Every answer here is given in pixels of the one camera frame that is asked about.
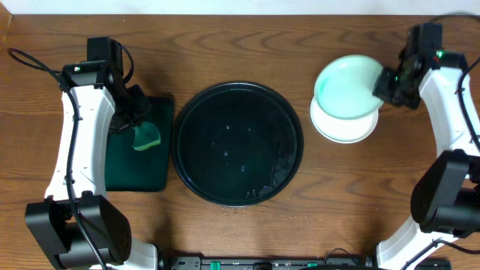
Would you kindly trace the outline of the light green plate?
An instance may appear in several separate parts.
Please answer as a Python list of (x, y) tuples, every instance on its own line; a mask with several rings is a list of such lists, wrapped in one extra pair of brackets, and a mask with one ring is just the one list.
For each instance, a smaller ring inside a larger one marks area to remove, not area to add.
[(383, 66), (366, 55), (346, 55), (319, 74), (314, 97), (319, 108), (337, 119), (359, 119), (378, 110), (383, 101), (373, 95)]

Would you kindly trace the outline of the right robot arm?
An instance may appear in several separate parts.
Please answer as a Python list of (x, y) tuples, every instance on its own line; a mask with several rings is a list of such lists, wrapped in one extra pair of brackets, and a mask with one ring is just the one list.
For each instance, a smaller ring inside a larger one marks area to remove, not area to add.
[(437, 158), (414, 187), (410, 216), (376, 246), (375, 269), (415, 269), (442, 246), (479, 231), (479, 116), (470, 93), (464, 54), (443, 49), (443, 27), (434, 22), (409, 30), (397, 68), (386, 67), (373, 95), (396, 107), (424, 103)]

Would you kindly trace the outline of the white plate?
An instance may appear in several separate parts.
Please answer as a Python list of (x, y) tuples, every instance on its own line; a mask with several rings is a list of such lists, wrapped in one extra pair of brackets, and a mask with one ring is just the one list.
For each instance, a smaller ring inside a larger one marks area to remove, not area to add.
[(315, 98), (310, 103), (313, 126), (325, 138), (336, 143), (351, 144), (364, 140), (374, 131), (378, 118), (379, 112), (375, 111), (353, 120), (339, 119), (324, 112)]

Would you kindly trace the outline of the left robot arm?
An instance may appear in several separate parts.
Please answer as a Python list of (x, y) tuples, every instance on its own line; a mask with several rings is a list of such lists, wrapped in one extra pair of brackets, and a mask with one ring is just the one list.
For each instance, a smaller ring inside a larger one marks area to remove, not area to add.
[(55, 269), (159, 269), (158, 249), (132, 236), (128, 219), (107, 199), (107, 138), (143, 123), (152, 106), (138, 85), (127, 87), (126, 48), (90, 37), (87, 59), (61, 73), (45, 64), (62, 91), (57, 163), (42, 202), (25, 222)]

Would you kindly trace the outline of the green sponge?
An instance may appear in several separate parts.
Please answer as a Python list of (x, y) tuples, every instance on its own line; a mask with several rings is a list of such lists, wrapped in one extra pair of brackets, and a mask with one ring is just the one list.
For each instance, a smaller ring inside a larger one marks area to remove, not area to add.
[(134, 141), (132, 147), (134, 150), (144, 151), (161, 143), (160, 132), (154, 124), (144, 121), (133, 129)]

